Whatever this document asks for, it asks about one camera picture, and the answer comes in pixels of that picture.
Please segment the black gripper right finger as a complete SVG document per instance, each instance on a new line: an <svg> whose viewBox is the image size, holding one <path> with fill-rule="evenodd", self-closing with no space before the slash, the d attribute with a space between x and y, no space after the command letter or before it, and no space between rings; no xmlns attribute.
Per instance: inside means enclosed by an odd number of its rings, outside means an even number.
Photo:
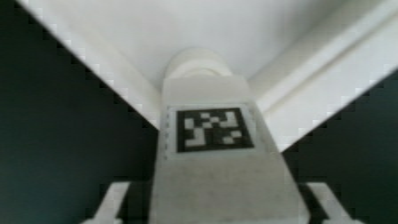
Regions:
<svg viewBox="0 0 398 224"><path fill-rule="evenodd" d="M300 190L309 209L309 224L364 224L351 218L323 182L302 183Z"/></svg>

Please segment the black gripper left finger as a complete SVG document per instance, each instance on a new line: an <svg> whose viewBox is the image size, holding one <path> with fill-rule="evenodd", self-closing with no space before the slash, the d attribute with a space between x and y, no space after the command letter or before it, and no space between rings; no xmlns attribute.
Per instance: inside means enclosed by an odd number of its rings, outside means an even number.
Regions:
<svg viewBox="0 0 398 224"><path fill-rule="evenodd" d="M149 183L111 182L97 210L79 224L147 224Z"/></svg>

